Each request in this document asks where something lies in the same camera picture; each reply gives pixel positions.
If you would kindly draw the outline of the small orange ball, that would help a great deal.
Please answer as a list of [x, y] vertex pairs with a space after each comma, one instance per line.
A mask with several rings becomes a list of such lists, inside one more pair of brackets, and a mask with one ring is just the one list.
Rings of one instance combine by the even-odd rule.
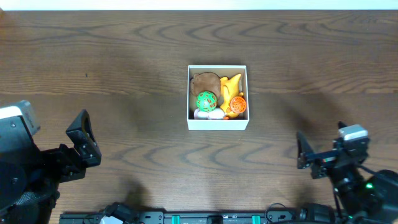
[[242, 96], [235, 96], [230, 104], [229, 107], [231, 108], [231, 111], [236, 113], [236, 114], [241, 114], [245, 112], [247, 108], [247, 103], [246, 100]]

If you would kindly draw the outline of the white pink duck toy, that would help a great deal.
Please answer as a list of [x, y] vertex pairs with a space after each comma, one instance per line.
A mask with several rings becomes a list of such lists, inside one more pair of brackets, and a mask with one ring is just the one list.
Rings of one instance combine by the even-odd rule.
[[228, 117], [226, 113], [221, 108], [215, 108], [213, 111], [201, 111], [196, 109], [194, 111], [194, 119], [199, 120], [226, 120]]

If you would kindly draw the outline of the yellow rubber duck toy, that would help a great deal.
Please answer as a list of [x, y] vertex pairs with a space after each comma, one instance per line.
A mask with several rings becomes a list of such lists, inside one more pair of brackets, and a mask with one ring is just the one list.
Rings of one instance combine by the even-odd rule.
[[235, 119], [239, 115], [230, 108], [230, 103], [234, 97], [244, 96], [244, 93], [239, 90], [239, 82], [241, 77], [242, 74], [239, 73], [230, 79], [228, 77], [220, 78], [221, 96], [223, 97], [223, 103], [221, 104], [220, 108], [225, 112], [229, 119]]

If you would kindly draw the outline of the white cardboard box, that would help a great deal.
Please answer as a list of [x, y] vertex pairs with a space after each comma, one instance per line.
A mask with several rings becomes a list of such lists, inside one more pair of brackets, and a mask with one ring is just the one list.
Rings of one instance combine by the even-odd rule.
[[[219, 77], [232, 78], [239, 73], [242, 77], [239, 81], [239, 90], [244, 93], [243, 98], [246, 100], [248, 108], [243, 114], [235, 119], [230, 120], [208, 120], [194, 119], [194, 111], [196, 107], [196, 99], [190, 93], [190, 80], [196, 73], [213, 72]], [[247, 66], [245, 65], [189, 65], [187, 68], [187, 108], [186, 117], [188, 129], [191, 131], [244, 131], [250, 121], [249, 115], [249, 94], [247, 81]]]

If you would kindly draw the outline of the green numbered dice ball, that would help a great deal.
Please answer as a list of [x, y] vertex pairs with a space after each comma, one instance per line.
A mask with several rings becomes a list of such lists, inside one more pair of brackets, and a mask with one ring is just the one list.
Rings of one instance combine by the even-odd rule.
[[197, 108], [203, 112], [211, 112], [217, 107], [217, 97], [211, 91], [203, 91], [197, 95]]

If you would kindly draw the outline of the brown plush toy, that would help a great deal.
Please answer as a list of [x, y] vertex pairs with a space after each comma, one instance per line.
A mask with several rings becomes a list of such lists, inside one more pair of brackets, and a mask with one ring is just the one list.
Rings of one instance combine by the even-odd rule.
[[221, 96], [220, 77], [212, 72], [194, 74], [190, 80], [190, 93], [197, 96], [203, 91], [210, 91], [219, 98]]

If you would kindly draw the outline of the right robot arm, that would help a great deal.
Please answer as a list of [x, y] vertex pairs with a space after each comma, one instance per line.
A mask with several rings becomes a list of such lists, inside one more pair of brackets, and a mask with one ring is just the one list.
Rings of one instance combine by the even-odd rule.
[[333, 149], [316, 153], [306, 137], [296, 134], [297, 168], [311, 168], [313, 179], [329, 178], [348, 223], [392, 223], [397, 219], [397, 173], [365, 167], [370, 139], [366, 131], [341, 131]]

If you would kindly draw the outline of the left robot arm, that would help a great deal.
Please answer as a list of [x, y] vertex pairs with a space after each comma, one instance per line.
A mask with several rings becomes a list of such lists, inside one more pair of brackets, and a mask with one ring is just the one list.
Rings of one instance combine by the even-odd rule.
[[87, 110], [66, 130], [73, 147], [41, 151], [22, 116], [1, 119], [1, 223], [48, 223], [63, 182], [101, 163]]

